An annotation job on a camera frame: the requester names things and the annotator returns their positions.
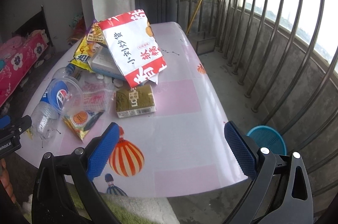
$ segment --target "red and white paper bag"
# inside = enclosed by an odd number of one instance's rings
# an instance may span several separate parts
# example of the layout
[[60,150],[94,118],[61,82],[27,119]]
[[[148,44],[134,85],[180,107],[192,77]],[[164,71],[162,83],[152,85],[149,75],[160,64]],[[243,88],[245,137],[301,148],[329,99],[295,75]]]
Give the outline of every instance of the red and white paper bag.
[[132,88],[167,67],[143,10],[109,18],[99,26],[116,65]]

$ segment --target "silver screw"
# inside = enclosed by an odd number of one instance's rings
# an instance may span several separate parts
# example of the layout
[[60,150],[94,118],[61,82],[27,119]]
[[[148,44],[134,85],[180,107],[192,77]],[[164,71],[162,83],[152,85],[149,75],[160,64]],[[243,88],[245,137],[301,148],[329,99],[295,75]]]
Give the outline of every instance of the silver screw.
[[44,158],[44,159],[48,159],[48,158],[50,158],[50,156],[51,156],[51,153],[45,153],[45,154],[43,155],[43,158]]
[[295,158],[297,158],[297,159],[300,158],[300,154],[299,154],[298,152],[296,152],[296,151],[293,152],[292,155],[293,155]]
[[76,150],[75,150],[75,154],[77,154],[77,155],[80,155],[80,154],[82,154],[84,152],[84,150],[83,150],[83,148],[81,148],[81,147],[78,147]]
[[269,149],[267,147],[261,147],[261,153],[269,154]]

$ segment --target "yellow pole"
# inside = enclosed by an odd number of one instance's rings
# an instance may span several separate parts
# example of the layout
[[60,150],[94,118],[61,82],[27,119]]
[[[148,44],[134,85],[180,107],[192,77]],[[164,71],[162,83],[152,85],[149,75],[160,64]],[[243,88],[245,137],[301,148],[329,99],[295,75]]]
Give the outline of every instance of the yellow pole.
[[196,7],[196,9],[195,9],[194,15],[192,15],[192,19],[190,20],[190,23],[189,23],[189,25],[188,25],[187,32],[185,33],[186,35],[189,34],[189,31],[190,31],[192,22],[194,21],[194,18],[195,18],[195,16],[196,16],[196,13],[197,13],[199,7],[201,6],[201,3],[202,3],[202,0],[199,0],[199,2],[198,2],[198,4],[197,4],[197,7]]

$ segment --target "floral bedding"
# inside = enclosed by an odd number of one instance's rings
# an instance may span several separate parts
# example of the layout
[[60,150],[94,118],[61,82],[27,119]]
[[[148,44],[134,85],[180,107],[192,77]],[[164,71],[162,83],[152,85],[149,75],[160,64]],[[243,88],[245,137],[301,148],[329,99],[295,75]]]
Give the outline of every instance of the floral bedding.
[[13,93],[28,70],[47,48],[42,35],[36,34],[28,40],[13,38],[0,47],[5,66],[0,71],[0,106]]

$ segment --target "plastic basket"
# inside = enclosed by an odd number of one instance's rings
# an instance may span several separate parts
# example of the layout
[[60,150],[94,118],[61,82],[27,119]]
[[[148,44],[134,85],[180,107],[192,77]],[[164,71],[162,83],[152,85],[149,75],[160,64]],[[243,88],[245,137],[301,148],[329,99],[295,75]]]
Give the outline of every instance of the plastic basket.
[[286,146],[281,135],[269,126],[257,126],[247,136],[254,139],[259,147],[267,147],[275,154],[286,155]]

